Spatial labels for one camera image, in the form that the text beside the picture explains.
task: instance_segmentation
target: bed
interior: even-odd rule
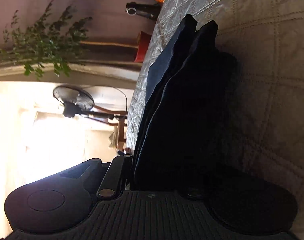
[[[292,192],[292,231],[304,240],[304,0],[165,0],[130,104],[127,146],[135,147],[149,66],[188,13],[197,29],[215,20],[217,47],[240,65],[223,161]]]

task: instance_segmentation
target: quilted bedspread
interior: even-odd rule
[[[240,65],[222,140],[225,163],[292,192],[299,204],[292,231],[303,240],[304,0],[166,0],[130,105],[128,146],[135,147],[149,66],[188,13],[197,29],[215,20],[216,46]],[[178,147],[184,143],[195,142]]]

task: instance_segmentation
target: folded clothes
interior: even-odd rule
[[[182,65],[185,55],[167,71],[158,68],[157,60],[151,66],[152,93],[147,93],[134,152],[136,189],[177,189],[215,166],[224,94],[236,67],[233,56],[215,48],[217,30],[211,21],[191,34]],[[171,56],[173,62],[177,56]]]

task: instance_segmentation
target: cable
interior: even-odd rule
[[[84,87],[82,89],[88,89],[88,88],[92,88],[92,87],[111,87],[111,88],[114,88],[116,90],[118,90],[119,92],[121,92],[124,96],[125,96],[125,100],[126,100],[126,108],[125,108],[125,111],[127,111],[127,96],[126,94],[124,94],[123,91],[121,91],[120,89],[116,88],[116,87],[112,87],[112,86],[101,86],[101,85],[93,85],[93,86],[88,86],[88,87]]]

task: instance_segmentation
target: shiny fabric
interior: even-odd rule
[[[299,213],[292,231],[304,239],[304,0],[166,0],[130,105],[128,146],[135,146],[149,66],[188,13],[197,29],[215,20],[218,49],[240,63],[221,143],[224,163],[293,193]]]

